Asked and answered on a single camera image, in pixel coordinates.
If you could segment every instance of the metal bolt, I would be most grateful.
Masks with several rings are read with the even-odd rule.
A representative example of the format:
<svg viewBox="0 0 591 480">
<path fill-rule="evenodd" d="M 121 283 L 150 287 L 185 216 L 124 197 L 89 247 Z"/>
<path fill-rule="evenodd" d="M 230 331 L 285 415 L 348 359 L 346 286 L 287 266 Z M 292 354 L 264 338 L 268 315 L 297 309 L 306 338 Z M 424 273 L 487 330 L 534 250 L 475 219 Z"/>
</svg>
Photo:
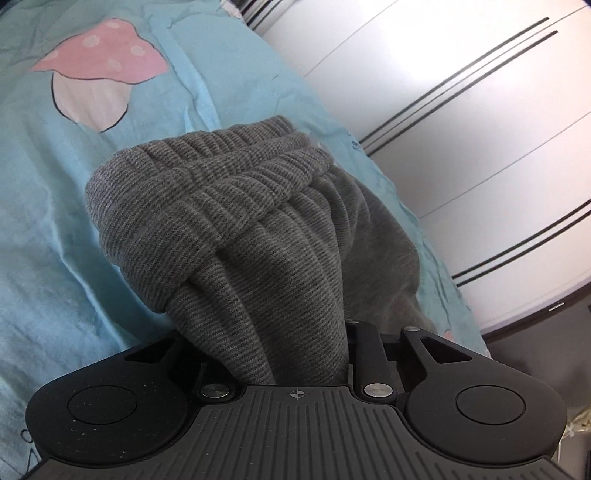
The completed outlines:
<svg viewBox="0 0 591 480">
<path fill-rule="evenodd" d="M 369 385 L 366 385 L 363 391 L 366 393 L 366 395 L 374 398 L 389 397 L 394 392 L 392 387 L 390 387 L 390 385 L 386 385 L 385 383 L 370 383 Z"/>
<path fill-rule="evenodd" d="M 221 383 L 211 383 L 201 389 L 201 395 L 207 398 L 223 398 L 230 394 L 230 389 Z"/>
</svg>

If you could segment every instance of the blue bed sheet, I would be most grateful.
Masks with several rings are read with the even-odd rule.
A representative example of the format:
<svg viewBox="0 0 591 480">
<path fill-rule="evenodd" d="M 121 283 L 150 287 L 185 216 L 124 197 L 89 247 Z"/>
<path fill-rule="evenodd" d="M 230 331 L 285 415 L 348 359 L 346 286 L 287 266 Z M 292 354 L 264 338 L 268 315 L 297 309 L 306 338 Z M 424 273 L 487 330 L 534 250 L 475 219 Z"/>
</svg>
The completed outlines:
<svg viewBox="0 0 591 480">
<path fill-rule="evenodd" d="M 392 183 L 302 79 L 220 8 L 219 0 L 22 0 L 11 5 L 0 15 L 1 480 L 19 478 L 38 461 L 24 421 L 37 388 L 171 327 L 165 316 L 146 309 L 104 259 L 83 203 L 84 186 L 96 167 L 115 151 L 154 138 L 285 115 L 327 146 L 403 226 L 421 259 L 418 299 L 440 333 L 451 330 L 462 345 L 485 352 L 469 309 Z M 97 25 L 103 28 L 96 30 L 97 38 L 79 37 L 86 47 L 105 46 L 100 43 L 105 28 L 132 25 L 167 66 L 133 83 L 137 78 L 122 76 L 132 57 L 105 60 L 121 74 L 116 78 L 124 85 L 115 87 L 118 98 L 128 102 L 111 126 L 109 115 L 100 114 L 94 124 L 84 120 L 88 111 L 71 110 L 76 99 L 64 95 L 59 82 L 72 78 L 54 77 L 56 70 L 48 67 L 58 68 L 63 60 L 56 50 L 65 55 L 77 48 L 68 45 L 68 50 L 68 39 Z M 137 57 L 146 50 L 145 43 L 129 49 Z M 104 85 L 96 74 L 80 79 L 86 73 L 78 72 L 76 62 L 82 61 L 70 58 L 74 64 L 66 65 L 68 72 L 76 71 L 72 75 L 80 82 Z M 95 85 L 75 84 L 82 89 Z M 96 125 L 109 128 L 101 132 Z"/>
</svg>

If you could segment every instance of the ridged surface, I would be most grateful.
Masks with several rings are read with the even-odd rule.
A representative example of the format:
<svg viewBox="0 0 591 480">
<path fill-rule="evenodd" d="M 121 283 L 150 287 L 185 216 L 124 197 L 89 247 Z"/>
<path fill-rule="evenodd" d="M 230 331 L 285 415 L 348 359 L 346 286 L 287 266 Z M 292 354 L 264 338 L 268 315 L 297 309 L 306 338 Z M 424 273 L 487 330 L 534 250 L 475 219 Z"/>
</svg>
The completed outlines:
<svg viewBox="0 0 591 480">
<path fill-rule="evenodd" d="M 48 460 L 32 480 L 560 480 L 550 461 L 512 468 L 467 466 L 439 456 L 396 411 L 354 399 L 346 387 L 249 387 L 239 400 L 201 410 L 159 455 L 117 468 Z"/>
</svg>

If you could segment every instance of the ribbed gray fabric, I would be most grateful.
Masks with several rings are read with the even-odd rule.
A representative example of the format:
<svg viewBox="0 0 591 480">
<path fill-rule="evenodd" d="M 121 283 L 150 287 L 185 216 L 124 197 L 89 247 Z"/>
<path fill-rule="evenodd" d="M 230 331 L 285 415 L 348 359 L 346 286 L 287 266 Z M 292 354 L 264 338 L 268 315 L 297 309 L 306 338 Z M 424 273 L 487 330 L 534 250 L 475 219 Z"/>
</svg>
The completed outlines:
<svg viewBox="0 0 591 480">
<path fill-rule="evenodd" d="M 143 302 L 242 381 L 346 381 L 345 318 L 434 330 L 405 233 L 283 117 L 122 150 L 86 200 Z"/>
</svg>

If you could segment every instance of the white crosshair marker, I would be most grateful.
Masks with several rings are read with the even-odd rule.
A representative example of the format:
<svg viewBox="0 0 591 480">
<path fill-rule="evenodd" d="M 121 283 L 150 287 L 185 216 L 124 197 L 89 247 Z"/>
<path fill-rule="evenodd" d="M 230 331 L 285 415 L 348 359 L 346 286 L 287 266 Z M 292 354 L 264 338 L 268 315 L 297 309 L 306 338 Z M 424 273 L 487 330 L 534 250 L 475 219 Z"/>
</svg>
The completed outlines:
<svg viewBox="0 0 591 480">
<path fill-rule="evenodd" d="M 290 397 L 295 398 L 296 400 L 299 400 L 301 398 L 304 397 L 304 395 L 310 395 L 309 393 L 304 393 L 302 392 L 302 390 L 294 390 L 293 392 L 290 392 L 286 395 L 289 395 Z"/>
</svg>

